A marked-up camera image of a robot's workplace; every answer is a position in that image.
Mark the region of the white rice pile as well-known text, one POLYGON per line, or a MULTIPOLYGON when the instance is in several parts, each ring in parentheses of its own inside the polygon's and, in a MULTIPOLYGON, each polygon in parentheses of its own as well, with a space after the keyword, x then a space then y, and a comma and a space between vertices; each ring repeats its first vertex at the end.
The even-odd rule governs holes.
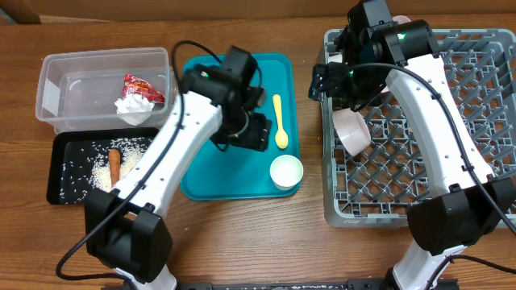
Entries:
POLYGON ((61 165, 57 200, 62 205, 80 204, 95 189, 112 189, 108 155, 117 149, 121 155, 120 178, 123 178, 144 155, 149 137, 87 140, 68 143, 61 165))

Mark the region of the white napkin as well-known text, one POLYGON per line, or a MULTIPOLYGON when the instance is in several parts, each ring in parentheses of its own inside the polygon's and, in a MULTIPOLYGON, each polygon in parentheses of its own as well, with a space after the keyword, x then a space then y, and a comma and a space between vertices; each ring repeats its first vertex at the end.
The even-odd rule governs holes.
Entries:
POLYGON ((145 113, 151 112, 154 108, 154 104, 147 98, 133 93, 119 98, 114 105, 117 108, 118 114, 145 113))

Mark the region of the red snack wrapper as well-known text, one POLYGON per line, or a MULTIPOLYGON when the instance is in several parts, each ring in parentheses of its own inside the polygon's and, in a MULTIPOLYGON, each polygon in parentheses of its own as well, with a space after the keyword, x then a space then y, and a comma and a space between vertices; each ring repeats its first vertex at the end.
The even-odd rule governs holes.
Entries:
POLYGON ((131 74, 126 74, 122 96, 126 97, 129 94, 140 95, 151 103, 165 103, 164 94, 156 90, 149 82, 131 74))

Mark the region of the brown carrot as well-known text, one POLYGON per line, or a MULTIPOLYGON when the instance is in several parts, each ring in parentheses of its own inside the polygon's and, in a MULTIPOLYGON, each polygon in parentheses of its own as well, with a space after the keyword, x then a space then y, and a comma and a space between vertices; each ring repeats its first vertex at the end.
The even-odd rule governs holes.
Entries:
POLYGON ((119 181, 120 168, 121 168, 121 155, 117 149, 110 149, 108 155, 109 169, 110 169, 110 182, 111 186, 119 181))

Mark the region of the large white plate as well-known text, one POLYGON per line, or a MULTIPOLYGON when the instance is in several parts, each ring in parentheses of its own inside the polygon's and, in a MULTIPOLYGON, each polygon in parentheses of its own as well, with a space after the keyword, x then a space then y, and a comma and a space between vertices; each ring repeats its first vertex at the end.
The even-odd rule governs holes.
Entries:
POLYGON ((333 39, 334 57, 330 62, 348 66, 366 63, 389 63, 380 32, 408 23, 405 16, 393 17, 383 3, 361 2, 348 13, 348 25, 333 39))

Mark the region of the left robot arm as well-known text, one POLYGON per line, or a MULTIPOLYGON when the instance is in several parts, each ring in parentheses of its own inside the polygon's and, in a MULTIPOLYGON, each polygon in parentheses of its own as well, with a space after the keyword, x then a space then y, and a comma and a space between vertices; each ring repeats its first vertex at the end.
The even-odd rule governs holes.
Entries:
POLYGON ((87 252, 113 268, 125 289, 174 289, 166 263, 172 236, 164 222, 172 195, 206 142, 253 151, 268 148, 271 121, 255 109, 266 93, 251 80, 260 74, 250 52, 231 47, 215 65, 196 64, 178 84, 169 119, 136 166, 105 192, 85 202, 87 252))

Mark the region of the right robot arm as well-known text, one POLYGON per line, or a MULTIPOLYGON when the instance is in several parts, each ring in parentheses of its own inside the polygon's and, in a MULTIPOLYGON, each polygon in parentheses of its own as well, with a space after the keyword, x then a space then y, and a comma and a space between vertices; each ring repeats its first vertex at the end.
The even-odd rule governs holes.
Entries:
POLYGON ((427 170, 431 199, 412 205, 412 236, 402 260, 382 279, 348 281, 350 289, 455 289, 441 280, 467 247, 491 233, 514 203, 515 184, 494 175, 468 133, 445 76, 439 45, 423 20, 398 23, 383 1, 361 1, 335 39, 340 61, 316 64, 312 100, 345 102, 339 138, 352 155, 370 134, 360 110, 387 89, 401 106, 427 170))

